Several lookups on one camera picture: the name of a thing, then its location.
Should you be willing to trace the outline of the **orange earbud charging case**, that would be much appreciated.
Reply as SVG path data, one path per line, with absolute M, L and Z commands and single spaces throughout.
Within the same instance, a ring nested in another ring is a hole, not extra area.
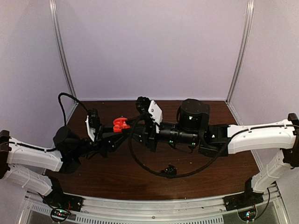
M 114 133 L 121 133 L 123 129 L 129 129 L 130 125 L 128 125 L 127 122 L 127 118 L 125 117 L 120 117 L 120 118 L 116 118 L 113 121 L 113 132 Z

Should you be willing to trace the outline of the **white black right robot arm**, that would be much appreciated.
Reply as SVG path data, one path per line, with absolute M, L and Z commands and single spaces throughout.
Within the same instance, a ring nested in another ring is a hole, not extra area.
M 299 165 L 299 120 L 295 113 L 275 123 L 238 126 L 210 125 L 210 106 L 191 98 L 178 108 L 176 123 L 163 122 L 162 109 L 146 97 L 137 99 L 136 108 L 139 116 L 126 121 L 129 138 L 138 137 L 151 151 L 155 151 L 157 143 L 166 142 L 171 147 L 197 147 L 201 154 L 215 161 L 244 151 L 278 148 L 269 164 L 246 181 L 239 197 L 244 206 L 251 205 L 286 170 Z

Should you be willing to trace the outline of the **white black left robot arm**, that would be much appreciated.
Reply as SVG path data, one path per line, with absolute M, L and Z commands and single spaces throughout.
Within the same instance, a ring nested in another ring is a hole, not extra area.
M 80 166 L 80 158 L 100 154 L 106 157 L 127 137 L 131 128 L 127 118 L 117 118 L 111 126 L 100 123 L 96 110 L 86 117 L 88 137 L 80 138 L 67 126 L 62 126 L 53 138 L 54 147 L 45 148 L 17 140 L 8 130 L 0 132 L 0 177 L 36 191 L 57 207 L 67 203 L 60 183 L 53 177 L 39 175 L 29 169 L 44 168 L 53 172 L 71 174 Z

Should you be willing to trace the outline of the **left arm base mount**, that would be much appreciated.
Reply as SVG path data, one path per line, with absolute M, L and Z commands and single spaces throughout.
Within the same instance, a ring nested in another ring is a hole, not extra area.
M 66 221 L 72 211 L 80 212 L 83 204 L 83 198 L 63 192 L 59 180 L 54 177 L 49 177 L 51 181 L 51 192 L 42 196 L 43 203 L 50 208 L 50 218 L 56 223 Z

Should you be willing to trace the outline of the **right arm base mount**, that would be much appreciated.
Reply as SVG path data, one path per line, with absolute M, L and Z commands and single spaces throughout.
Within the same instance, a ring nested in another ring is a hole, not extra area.
M 244 192 L 223 198 L 226 211 L 241 210 L 238 212 L 242 221 L 250 222 L 257 218 L 256 204 L 263 202 L 263 193 L 255 193 L 251 184 L 252 177 L 245 182 Z

